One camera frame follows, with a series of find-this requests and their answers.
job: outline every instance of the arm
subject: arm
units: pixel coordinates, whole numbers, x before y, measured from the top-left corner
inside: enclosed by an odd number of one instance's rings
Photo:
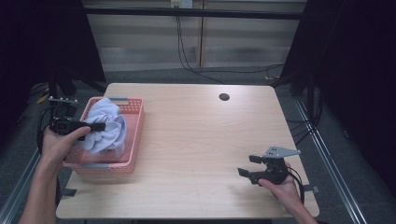
[[[55,197],[58,173],[73,143],[89,131],[89,127],[82,127],[66,136],[60,136],[49,129],[44,131],[41,159],[35,168],[20,224],[56,223]]]
[[[280,185],[274,185],[268,180],[260,179],[259,184],[271,190],[274,196],[291,213],[298,223],[317,223],[300,200],[294,179],[289,175]]]

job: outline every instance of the towel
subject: towel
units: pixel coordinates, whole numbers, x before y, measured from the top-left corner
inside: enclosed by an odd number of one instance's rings
[[[120,115],[120,108],[108,98],[103,98],[92,105],[87,118],[87,123],[105,123],[106,128],[102,132],[92,132],[85,135],[84,141],[77,141],[76,147],[82,147],[90,154],[106,153],[113,150],[116,156],[124,152],[124,140],[126,136],[126,121]]]

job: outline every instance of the black round hole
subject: black round hole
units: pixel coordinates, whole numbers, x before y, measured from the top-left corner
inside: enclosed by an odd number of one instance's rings
[[[230,100],[230,95],[227,94],[227,93],[222,93],[222,94],[219,95],[219,98],[222,101],[228,101],[228,100]]]

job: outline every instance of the gray carpet floor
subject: gray carpet floor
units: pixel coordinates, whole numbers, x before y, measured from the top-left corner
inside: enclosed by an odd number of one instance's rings
[[[226,68],[234,71],[256,71],[260,68]],[[272,80],[266,77],[275,77],[280,73],[280,67],[270,70],[268,73],[237,74],[231,72],[208,72],[194,74],[185,69],[135,71],[135,72],[113,72],[107,73],[106,86],[113,82],[135,82],[135,83],[198,83],[198,84],[219,84],[220,82],[229,85],[267,85]],[[206,70],[224,70],[223,68]],[[92,96],[103,95],[101,92],[92,89],[84,83],[76,82],[78,88],[74,96],[80,104],[76,117],[82,113],[82,109]],[[45,103],[38,105],[35,101],[39,98],[41,91],[32,94],[29,99],[29,106],[24,112],[21,120],[14,130],[9,141],[1,146],[0,157],[0,207],[5,205],[9,194],[14,190],[22,175],[26,164],[32,158],[36,150],[35,131],[38,118]],[[290,95],[290,86],[280,86],[276,88],[276,94],[282,106],[287,120],[302,120],[302,117],[295,104],[295,97]],[[290,131],[297,142],[307,132],[305,125],[290,122]],[[346,181],[352,195],[356,198],[367,223],[394,223],[396,220],[396,200],[391,196],[389,190],[372,170],[370,165],[363,159],[359,148],[351,139],[344,136],[344,129],[332,111],[323,105],[323,113],[320,118],[318,130],[323,137],[329,151],[332,154],[340,173]],[[317,220],[329,223],[354,223],[348,213],[345,204],[340,197],[337,187],[334,185],[325,164],[320,157],[317,147],[308,135],[298,146],[303,153],[301,159],[304,164],[310,183],[317,186],[319,192],[316,193],[320,214]],[[60,173],[61,185],[64,188],[70,176],[70,170],[63,169]],[[17,223],[24,201],[16,211],[11,223]],[[195,223],[192,221],[172,221],[172,220],[59,220],[58,223]],[[200,223],[214,223],[206,220]],[[223,220],[216,223],[264,223],[264,220]],[[295,223],[291,218],[273,220],[273,223]]]

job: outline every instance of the table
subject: table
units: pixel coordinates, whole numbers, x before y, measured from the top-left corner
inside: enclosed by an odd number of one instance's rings
[[[219,98],[222,93],[230,99]],[[270,146],[295,148],[271,87],[113,83],[105,96],[144,99],[145,119],[134,173],[99,178],[73,172],[59,218],[277,218],[290,215],[270,191],[250,184],[237,167]],[[299,156],[285,159],[308,180]],[[312,191],[305,206],[315,217]]]

